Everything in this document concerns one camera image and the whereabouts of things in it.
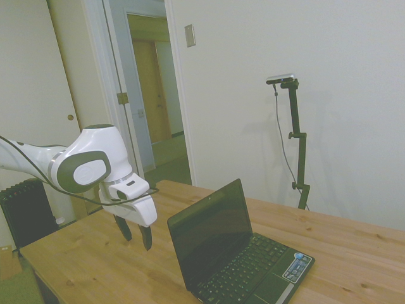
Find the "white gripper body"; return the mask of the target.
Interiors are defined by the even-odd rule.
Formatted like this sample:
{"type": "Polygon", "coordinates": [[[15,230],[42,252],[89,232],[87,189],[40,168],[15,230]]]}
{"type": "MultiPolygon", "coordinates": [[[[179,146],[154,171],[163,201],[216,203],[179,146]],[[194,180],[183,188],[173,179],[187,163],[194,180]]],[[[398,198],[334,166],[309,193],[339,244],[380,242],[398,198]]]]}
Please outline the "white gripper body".
{"type": "Polygon", "coordinates": [[[129,220],[144,227],[149,227],[157,219],[154,201],[150,195],[139,198],[149,189],[149,185],[131,186],[119,185],[103,187],[99,190],[101,203],[106,204],[103,208],[119,217],[129,220]]]}

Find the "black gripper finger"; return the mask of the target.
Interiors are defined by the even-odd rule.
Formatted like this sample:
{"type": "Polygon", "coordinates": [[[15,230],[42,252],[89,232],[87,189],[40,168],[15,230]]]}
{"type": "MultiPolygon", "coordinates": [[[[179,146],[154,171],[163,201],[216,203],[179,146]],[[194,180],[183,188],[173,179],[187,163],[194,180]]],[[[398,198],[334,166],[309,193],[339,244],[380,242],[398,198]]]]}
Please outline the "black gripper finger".
{"type": "Polygon", "coordinates": [[[153,243],[151,228],[139,225],[139,230],[142,235],[143,245],[144,245],[145,249],[147,251],[149,251],[151,249],[152,243],[153,243]]]}
{"type": "Polygon", "coordinates": [[[130,241],[132,239],[132,233],[131,230],[127,224],[127,221],[119,217],[117,215],[114,215],[115,222],[120,229],[121,233],[123,234],[123,237],[126,239],[126,241],[130,241]]]}

